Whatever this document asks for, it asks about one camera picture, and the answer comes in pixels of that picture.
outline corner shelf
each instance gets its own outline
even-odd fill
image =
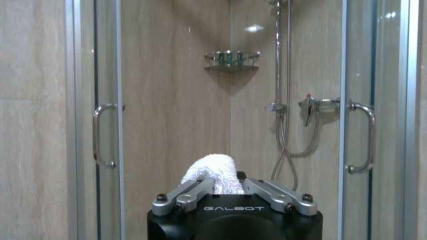
[[[205,70],[235,73],[247,70],[256,70],[259,67],[255,62],[260,52],[249,51],[215,51],[204,55],[207,61]]]

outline glass shower door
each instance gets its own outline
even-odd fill
[[[119,240],[121,231],[120,95],[116,0],[75,1],[79,161],[79,238]]]
[[[404,2],[347,1],[339,223],[344,240],[403,239]],[[364,109],[355,110],[354,103]],[[350,166],[366,168],[352,172]]]

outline bolt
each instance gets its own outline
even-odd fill
[[[308,194],[308,193],[304,193],[304,194],[301,195],[301,200],[303,200],[304,202],[307,202],[307,203],[312,203],[312,202],[313,202],[313,196],[312,196],[311,194]]]
[[[285,206],[284,206],[284,212],[285,212],[285,213],[293,213],[295,210],[296,210],[296,207],[293,206],[292,203],[288,202],[288,203],[285,204]]]
[[[168,196],[164,193],[159,193],[156,200],[159,203],[164,203],[165,201],[168,201]]]
[[[176,210],[179,213],[184,213],[185,212],[185,206],[181,203],[176,204]]]

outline shower enclosure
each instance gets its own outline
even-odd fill
[[[414,239],[418,1],[269,3],[72,1],[81,239],[145,239],[152,200],[193,161],[228,154],[269,179],[313,132],[275,179],[297,175],[323,239]]]

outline wall tile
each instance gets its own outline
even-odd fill
[[[0,239],[68,239],[64,2],[0,8]]]

